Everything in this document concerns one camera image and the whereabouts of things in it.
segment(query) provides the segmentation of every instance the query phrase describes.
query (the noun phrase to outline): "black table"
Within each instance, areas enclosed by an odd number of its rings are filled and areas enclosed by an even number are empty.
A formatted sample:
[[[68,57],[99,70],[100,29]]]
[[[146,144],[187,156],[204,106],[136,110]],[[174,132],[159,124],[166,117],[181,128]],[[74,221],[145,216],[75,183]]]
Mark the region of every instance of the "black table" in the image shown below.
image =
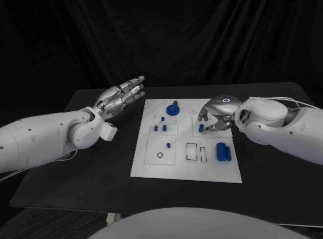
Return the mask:
[[[293,82],[146,88],[146,99],[220,95],[292,97],[312,104]],[[80,90],[65,111],[91,106],[103,89]],[[122,214],[166,207],[241,213],[279,224],[323,226],[323,166],[256,144],[233,127],[243,184],[130,177],[145,99],[113,119],[114,141],[78,151],[77,157],[29,170],[11,205]]]

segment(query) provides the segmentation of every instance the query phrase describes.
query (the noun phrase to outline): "metal robotic hand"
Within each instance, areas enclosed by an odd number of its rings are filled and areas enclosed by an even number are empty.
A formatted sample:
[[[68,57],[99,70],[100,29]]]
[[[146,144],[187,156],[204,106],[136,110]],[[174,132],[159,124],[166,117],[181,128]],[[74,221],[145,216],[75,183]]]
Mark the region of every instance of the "metal robotic hand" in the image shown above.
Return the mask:
[[[241,104],[243,102],[234,96],[218,96],[208,101],[201,109],[198,120],[205,119],[208,121],[208,113],[211,113],[218,118],[218,122],[204,128],[204,131],[229,130],[231,128],[231,120],[234,120],[234,114]]]
[[[125,107],[132,104],[146,93],[139,91],[145,87],[142,82],[145,77],[140,76],[123,83],[120,86],[113,86],[99,97],[93,109],[101,115],[104,120],[116,117],[125,110]]]

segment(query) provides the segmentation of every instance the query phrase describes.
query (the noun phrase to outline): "floor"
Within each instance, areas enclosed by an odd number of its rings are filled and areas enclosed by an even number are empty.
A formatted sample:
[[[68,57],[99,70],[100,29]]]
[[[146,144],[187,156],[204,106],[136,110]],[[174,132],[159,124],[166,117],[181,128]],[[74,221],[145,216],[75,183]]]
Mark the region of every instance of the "floor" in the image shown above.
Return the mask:
[[[87,239],[106,225],[107,213],[25,209],[0,228],[0,239]],[[323,239],[321,228],[285,227],[312,239]]]

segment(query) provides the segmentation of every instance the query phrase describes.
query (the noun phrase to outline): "robotic hand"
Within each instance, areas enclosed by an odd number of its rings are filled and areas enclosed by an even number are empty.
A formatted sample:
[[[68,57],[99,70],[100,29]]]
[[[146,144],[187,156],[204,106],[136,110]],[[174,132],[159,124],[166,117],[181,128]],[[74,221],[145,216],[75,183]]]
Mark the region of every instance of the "robotic hand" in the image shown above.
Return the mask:
[[[117,128],[106,120],[145,96],[140,76],[112,87],[93,107],[80,111],[35,116],[0,128],[0,173],[68,160],[73,151],[91,147],[99,138],[113,140]]]
[[[208,121],[208,113],[217,124],[204,132],[229,130],[236,121],[240,131],[259,144],[270,144],[293,156],[323,165],[323,110],[311,107],[289,109],[276,100],[295,101],[292,98],[250,97],[246,102],[233,96],[218,96],[204,106],[198,120]]]

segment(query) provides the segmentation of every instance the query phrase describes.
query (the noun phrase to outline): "black curtain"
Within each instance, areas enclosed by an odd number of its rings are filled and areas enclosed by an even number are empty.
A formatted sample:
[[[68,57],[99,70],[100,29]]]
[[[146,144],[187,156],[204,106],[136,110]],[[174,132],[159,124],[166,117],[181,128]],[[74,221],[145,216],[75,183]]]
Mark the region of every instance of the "black curtain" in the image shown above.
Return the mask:
[[[65,1],[110,85],[295,81],[323,98],[323,1]]]

